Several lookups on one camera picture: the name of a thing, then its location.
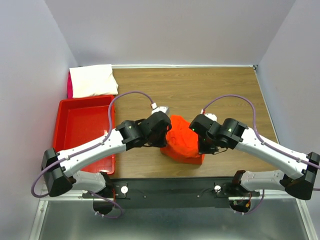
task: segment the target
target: white wall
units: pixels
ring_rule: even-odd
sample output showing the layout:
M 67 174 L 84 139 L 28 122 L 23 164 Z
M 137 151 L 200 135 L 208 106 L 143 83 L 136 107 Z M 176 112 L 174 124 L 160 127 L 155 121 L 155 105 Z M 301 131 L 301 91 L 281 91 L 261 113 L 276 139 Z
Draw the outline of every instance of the white wall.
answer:
M 80 65 L 257 64 L 295 0 L 46 0 Z
M 0 239 L 27 240 L 30 193 L 77 63 L 43 0 L 0 1 Z
M 282 145 L 320 154 L 320 1 L 297 0 L 257 73 Z M 320 171 L 316 187 L 320 188 Z M 307 202 L 320 237 L 320 192 Z

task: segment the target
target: orange cloth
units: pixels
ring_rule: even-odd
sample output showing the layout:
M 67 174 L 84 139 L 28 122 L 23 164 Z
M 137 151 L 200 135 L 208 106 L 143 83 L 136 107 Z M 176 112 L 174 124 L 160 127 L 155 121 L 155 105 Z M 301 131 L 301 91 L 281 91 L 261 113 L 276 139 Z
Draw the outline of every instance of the orange cloth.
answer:
M 182 116 L 171 116 L 172 129 L 166 134 L 167 146 L 160 151 L 185 164 L 202 164 L 205 155 L 198 154 L 198 135 L 189 129 L 190 123 Z

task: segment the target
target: folded white cloth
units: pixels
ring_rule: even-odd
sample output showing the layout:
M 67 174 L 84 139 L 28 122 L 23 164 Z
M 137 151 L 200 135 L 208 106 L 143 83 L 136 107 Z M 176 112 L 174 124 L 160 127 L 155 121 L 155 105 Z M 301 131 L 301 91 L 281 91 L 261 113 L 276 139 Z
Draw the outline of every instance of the folded white cloth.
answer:
M 69 70 L 74 99 L 118 94 L 111 64 L 73 67 Z

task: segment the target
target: wooden tabletop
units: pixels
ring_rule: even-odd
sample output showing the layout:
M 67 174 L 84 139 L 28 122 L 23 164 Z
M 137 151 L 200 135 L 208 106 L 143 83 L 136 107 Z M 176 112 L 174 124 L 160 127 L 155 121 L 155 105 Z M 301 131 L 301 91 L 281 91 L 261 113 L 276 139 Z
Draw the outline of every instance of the wooden tabletop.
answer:
M 169 106 L 170 114 L 191 122 L 212 99 L 225 94 L 238 94 L 256 107 L 259 133 L 276 140 L 256 75 L 250 67 L 215 68 L 136 68 L 114 69 L 119 94 L 143 91 L 158 106 Z M 215 114 L 219 123 L 234 118 L 252 127 L 252 109 L 243 100 L 226 97 L 211 105 L 207 113 Z M 116 124 L 139 120 L 151 114 L 149 100 L 139 94 L 124 96 L 115 102 Z M 113 178 L 162 178 L 233 176 L 237 170 L 253 172 L 275 168 L 238 150 L 229 149 L 218 155 L 207 154 L 202 165 L 178 163 L 160 153 L 159 148 L 134 148 L 116 156 Z

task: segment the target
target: red container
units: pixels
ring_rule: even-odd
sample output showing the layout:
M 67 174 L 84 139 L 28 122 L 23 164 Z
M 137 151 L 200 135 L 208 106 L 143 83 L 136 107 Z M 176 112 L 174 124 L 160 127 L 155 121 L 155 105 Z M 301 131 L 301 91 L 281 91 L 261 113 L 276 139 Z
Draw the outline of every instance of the red container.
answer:
M 55 150 L 75 148 L 105 134 L 109 131 L 108 107 L 113 95 L 72 98 L 62 100 L 59 104 L 55 122 L 53 147 Z M 115 126 L 115 107 L 111 110 L 112 126 Z M 115 154 L 96 161 L 82 171 L 97 173 L 115 172 Z

